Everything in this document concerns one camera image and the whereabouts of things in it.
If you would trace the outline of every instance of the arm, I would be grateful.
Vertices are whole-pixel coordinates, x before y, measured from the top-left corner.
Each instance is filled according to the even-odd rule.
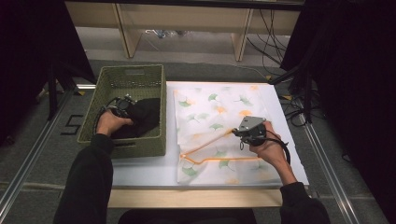
[[[264,125],[269,131],[267,137],[280,139],[280,135],[273,135],[275,132],[270,122],[265,121]],[[283,187],[280,188],[283,199],[280,208],[282,223],[330,223],[323,204],[309,198],[303,183],[297,181],[280,144],[266,141],[261,146],[250,146],[249,149],[273,165],[279,173],[283,184]]]
[[[114,147],[109,136],[130,119],[106,112],[99,119],[91,145],[76,156],[67,177],[53,223],[104,223],[113,182],[110,159]]]

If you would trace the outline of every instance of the black sleeve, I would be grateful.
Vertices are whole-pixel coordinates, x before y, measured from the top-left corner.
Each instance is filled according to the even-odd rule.
[[[282,224],[289,223],[330,223],[323,204],[309,198],[301,182],[280,188],[283,204],[280,207]]]
[[[91,145],[76,156],[67,177],[53,223],[106,224],[107,204],[113,183],[110,138],[96,134]]]

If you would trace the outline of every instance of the floral cloth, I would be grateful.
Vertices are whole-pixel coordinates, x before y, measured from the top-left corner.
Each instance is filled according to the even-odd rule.
[[[276,170],[231,133],[244,116],[271,120],[259,86],[175,90],[177,182],[187,185],[278,183]]]

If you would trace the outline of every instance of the green plastic basket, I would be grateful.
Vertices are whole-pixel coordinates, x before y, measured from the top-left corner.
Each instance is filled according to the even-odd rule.
[[[165,155],[166,81],[161,64],[103,67],[78,135],[78,143],[84,147],[91,143],[93,124],[100,107],[125,94],[130,94],[134,100],[161,98],[160,124],[138,138],[114,139],[115,149],[111,158]]]

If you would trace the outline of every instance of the white table surface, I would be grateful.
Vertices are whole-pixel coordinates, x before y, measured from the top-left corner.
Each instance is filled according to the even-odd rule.
[[[295,150],[289,126],[286,122],[283,110],[276,95],[274,86],[263,83],[224,83],[224,82],[174,82],[168,81],[167,105],[166,105],[166,155],[163,157],[129,158],[113,160],[114,187],[136,189],[185,189],[185,188],[278,188],[281,186],[280,179],[273,183],[238,185],[238,186],[185,186],[177,183],[177,163],[179,148],[177,145],[177,129],[175,119],[175,107],[173,90],[191,88],[217,88],[238,85],[258,85],[262,92],[263,101],[267,112],[271,117],[274,130],[282,136],[284,142],[288,142],[291,157],[291,167],[297,179],[305,185],[309,185],[304,167]]]

